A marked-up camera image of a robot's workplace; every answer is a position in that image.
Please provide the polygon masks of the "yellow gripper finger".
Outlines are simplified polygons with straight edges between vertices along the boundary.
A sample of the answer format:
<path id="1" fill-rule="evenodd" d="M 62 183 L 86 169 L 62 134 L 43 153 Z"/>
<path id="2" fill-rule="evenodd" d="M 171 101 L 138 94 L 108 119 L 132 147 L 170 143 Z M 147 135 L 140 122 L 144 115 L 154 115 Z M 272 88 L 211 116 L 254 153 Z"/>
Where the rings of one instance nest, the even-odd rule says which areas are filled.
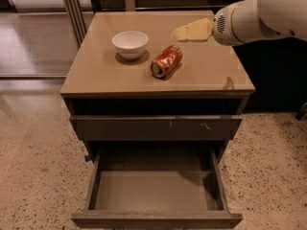
<path id="1" fill-rule="evenodd" d="M 171 39 L 175 41 L 206 41 L 212 35 L 212 31 L 212 22 L 203 18 L 175 28 L 171 32 Z"/>

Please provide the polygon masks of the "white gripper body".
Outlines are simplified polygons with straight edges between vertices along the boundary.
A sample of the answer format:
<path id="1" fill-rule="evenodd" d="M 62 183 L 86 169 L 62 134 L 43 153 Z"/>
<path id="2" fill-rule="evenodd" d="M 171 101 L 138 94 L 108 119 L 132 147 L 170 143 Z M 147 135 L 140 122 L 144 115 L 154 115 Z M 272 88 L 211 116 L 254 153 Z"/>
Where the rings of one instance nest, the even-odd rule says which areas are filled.
<path id="1" fill-rule="evenodd" d="M 244 0 L 220 9 L 214 16 L 213 37 L 230 46 L 264 39 L 258 0 Z"/>

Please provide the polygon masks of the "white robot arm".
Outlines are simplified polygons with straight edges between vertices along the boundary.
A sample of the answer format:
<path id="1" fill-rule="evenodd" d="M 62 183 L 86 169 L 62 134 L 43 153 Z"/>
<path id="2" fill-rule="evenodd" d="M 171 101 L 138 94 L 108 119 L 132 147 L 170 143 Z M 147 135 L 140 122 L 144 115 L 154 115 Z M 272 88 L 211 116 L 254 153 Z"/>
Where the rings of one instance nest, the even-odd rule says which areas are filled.
<path id="1" fill-rule="evenodd" d="M 219 10 L 212 20 L 200 19 L 175 28 L 175 41 L 206 41 L 227 46 L 294 37 L 307 40 L 307 0 L 244 0 Z"/>

